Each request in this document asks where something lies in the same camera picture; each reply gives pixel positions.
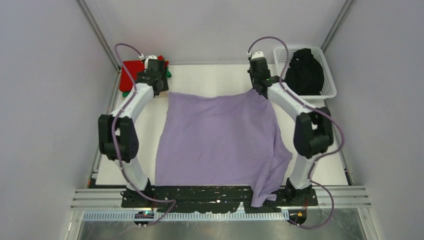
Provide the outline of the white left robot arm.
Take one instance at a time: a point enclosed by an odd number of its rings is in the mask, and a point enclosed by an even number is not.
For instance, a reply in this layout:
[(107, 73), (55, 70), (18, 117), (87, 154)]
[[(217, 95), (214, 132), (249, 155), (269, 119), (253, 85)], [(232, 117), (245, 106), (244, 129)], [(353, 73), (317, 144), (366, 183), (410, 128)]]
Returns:
[(98, 118), (99, 151), (118, 167), (129, 191), (135, 192), (134, 200), (141, 207), (153, 202), (150, 180), (142, 170), (138, 159), (139, 139), (135, 127), (137, 118), (146, 105), (168, 87), (168, 63), (154, 55), (142, 60), (143, 68), (136, 76), (124, 65), (132, 83), (127, 98), (110, 114)]

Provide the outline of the lavender t-shirt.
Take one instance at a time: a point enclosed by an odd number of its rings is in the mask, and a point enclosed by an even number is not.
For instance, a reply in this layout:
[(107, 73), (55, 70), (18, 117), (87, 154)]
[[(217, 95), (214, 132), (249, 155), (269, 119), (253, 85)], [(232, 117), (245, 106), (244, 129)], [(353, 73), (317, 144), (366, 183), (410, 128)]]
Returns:
[(277, 199), (292, 157), (271, 102), (254, 89), (217, 97), (170, 92), (155, 184), (248, 185), (259, 208)]

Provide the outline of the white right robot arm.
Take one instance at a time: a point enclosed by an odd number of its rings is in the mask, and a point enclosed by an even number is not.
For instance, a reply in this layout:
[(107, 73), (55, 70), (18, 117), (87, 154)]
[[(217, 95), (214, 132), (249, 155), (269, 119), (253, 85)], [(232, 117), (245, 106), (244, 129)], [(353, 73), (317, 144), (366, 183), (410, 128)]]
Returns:
[(329, 154), (334, 143), (330, 111), (301, 99), (280, 77), (272, 76), (262, 52), (248, 57), (251, 84), (256, 92), (283, 109), (294, 121), (295, 165), (286, 180), (284, 196), (291, 205), (299, 205), (312, 195), (312, 175), (317, 161)]

